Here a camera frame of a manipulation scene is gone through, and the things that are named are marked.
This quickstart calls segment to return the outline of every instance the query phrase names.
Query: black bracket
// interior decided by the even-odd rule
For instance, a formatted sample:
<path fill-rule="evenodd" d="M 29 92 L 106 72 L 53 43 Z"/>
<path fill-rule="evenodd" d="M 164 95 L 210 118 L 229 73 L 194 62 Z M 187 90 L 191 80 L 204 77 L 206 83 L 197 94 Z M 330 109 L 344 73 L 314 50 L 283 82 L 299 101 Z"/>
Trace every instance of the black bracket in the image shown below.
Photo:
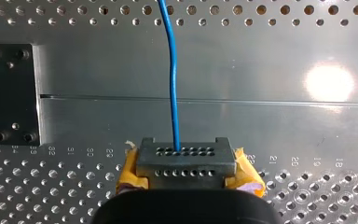
<path fill-rule="evenodd" d="M 33 46 L 0 44 L 0 145 L 40 146 Z"/>

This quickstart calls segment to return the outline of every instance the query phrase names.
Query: blue wire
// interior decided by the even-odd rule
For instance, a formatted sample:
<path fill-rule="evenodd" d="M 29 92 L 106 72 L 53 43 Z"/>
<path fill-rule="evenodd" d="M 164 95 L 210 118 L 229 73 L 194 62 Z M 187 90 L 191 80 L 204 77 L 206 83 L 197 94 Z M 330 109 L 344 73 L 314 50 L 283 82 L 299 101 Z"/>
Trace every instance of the blue wire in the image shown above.
<path fill-rule="evenodd" d="M 180 135 L 179 135 L 179 119 L 178 107 L 176 102 L 176 70 L 177 70 L 177 55 L 175 35 L 173 33 L 170 16 L 168 15 L 165 0 L 158 0 L 159 10 L 161 11 L 162 19 L 165 24 L 165 31 L 168 36 L 168 44 L 170 46 L 170 98 L 171 98 L 171 118 L 172 118 L 172 133 L 173 145 L 176 151 L 180 151 Z"/>

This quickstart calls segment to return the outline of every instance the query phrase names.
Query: metal panel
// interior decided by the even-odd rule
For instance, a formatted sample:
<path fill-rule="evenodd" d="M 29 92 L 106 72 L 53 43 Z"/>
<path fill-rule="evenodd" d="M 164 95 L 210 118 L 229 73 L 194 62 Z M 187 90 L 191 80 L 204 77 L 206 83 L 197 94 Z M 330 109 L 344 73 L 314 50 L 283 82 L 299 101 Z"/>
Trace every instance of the metal panel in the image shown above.
<path fill-rule="evenodd" d="M 108 8 L 107 15 L 99 13 L 102 4 Z M 352 12 L 358 1 L 265 1 L 264 15 L 256 13 L 258 1 L 170 4 L 172 22 L 184 22 L 174 27 L 180 97 L 358 103 L 358 15 Z M 284 4 L 290 7 L 287 15 L 281 13 Z M 78 13 L 81 5 L 87 8 L 86 15 Z M 150 15 L 143 13 L 145 5 L 151 6 Z M 236 5 L 242 7 L 240 15 L 233 13 Z M 306 5 L 314 7 L 311 15 L 304 13 Z M 329 14 L 332 5 L 338 7 L 336 15 Z M 122 6 L 128 6 L 130 14 L 122 15 Z M 195 15 L 187 14 L 189 6 L 197 9 Z M 212 6 L 219 6 L 217 15 L 211 15 Z M 167 96 L 168 46 L 163 27 L 155 25 L 160 17 L 155 1 L 8 4 L 1 0 L 0 9 L 4 14 L 0 42 L 26 41 L 41 47 L 41 93 Z M 133 25 L 134 19 L 139 25 Z M 199 25 L 201 19 L 206 20 L 205 26 Z M 227 26 L 222 25 L 223 19 L 229 20 Z M 247 19 L 253 24 L 246 26 Z M 270 19 L 276 24 L 269 25 Z M 294 26 L 293 20 L 300 24 Z M 317 20 L 324 24 L 318 26 Z M 342 26 L 341 20 L 348 20 L 348 25 Z M 347 81 L 349 89 L 342 91 L 348 91 L 348 96 L 309 93 L 306 80 L 315 67 L 322 67 L 317 72 L 335 72 L 334 77 L 323 78 L 326 85 Z"/>
<path fill-rule="evenodd" d="M 358 222 L 358 0 L 169 4 L 183 141 L 227 136 L 245 147 L 286 223 Z M 124 142 L 171 141 L 159 17 L 152 0 L 0 0 L 0 43 L 38 46 L 47 138 L 0 146 L 0 223 L 90 223 L 113 195 Z"/>

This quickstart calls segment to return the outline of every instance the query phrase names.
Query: screw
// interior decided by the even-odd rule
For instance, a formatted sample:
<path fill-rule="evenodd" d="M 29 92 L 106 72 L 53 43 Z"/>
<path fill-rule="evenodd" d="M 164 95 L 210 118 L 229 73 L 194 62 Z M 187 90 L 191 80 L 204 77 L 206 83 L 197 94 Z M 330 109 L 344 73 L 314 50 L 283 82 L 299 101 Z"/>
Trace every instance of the screw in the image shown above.
<path fill-rule="evenodd" d="M 4 133 L 0 132 L 0 142 L 3 142 L 5 140 L 7 140 L 7 136 Z"/>
<path fill-rule="evenodd" d="M 18 58 L 20 60 L 27 60 L 29 58 L 29 56 L 30 56 L 30 53 L 26 49 L 21 49 L 21 50 L 17 51 L 17 53 L 16 53 L 16 58 Z"/>
<path fill-rule="evenodd" d="M 22 139 L 26 142 L 26 143 L 31 143 L 36 139 L 36 134 L 34 133 L 26 133 Z"/>

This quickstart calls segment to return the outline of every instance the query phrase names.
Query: aluminum plate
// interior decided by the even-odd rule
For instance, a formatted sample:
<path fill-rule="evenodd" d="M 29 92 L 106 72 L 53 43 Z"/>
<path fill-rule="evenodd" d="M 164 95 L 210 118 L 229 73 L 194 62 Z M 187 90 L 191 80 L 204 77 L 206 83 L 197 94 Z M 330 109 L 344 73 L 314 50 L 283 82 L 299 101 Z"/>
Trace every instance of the aluminum plate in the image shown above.
<path fill-rule="evenodd" d="M 358 0 L 168 0 L 183 141 L 229 137 L 289 223 L 358 223 Z M 46 144 L 0 146 L 0 223 L 90 223 L 126 140 L 171 141 L 153 0 L 0 0 L 38 46 Z"/>

